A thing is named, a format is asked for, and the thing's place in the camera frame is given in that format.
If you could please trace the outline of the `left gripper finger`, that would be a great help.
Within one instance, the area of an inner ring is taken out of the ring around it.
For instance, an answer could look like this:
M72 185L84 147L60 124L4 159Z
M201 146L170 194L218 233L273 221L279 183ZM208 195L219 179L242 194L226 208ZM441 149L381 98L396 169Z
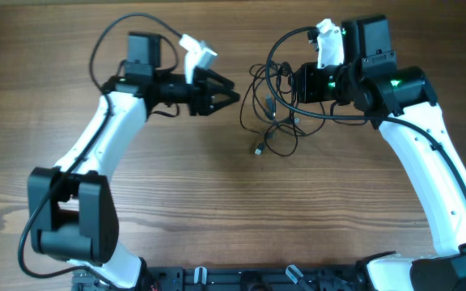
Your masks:
M236 92L216 93L210 96L209 110L216 112L239 101L239 94Z
M222 88L227 90L233 90L235 83L230 79L222 76L221 74L208 69L206 71L206 86L209 90Z

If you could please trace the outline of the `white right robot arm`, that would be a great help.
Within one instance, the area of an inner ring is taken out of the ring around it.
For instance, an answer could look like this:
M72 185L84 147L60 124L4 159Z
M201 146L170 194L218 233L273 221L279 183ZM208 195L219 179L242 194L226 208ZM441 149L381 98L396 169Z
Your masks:
M466 169L443 120L438 97L417 67L398 69L384 15L325 19L307 29L317 51L290 80L302 103L353 104L400 159L421 202L432 257L391 251L358 263L369 290L466 290Z

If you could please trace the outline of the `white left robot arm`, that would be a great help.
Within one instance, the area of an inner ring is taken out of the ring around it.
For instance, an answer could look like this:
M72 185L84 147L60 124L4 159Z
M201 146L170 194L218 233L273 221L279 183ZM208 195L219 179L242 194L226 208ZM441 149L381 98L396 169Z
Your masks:
M186 104L208 116L239 99L231 80L211 69L216 52L182 35L182 74L161 66L161 36L130 33L126 59L102 86L100 103L71 150L28 178L29 221L22 240L34 252L67 262L103 290L156 290L143 258L119 240L110 180L156 106Z

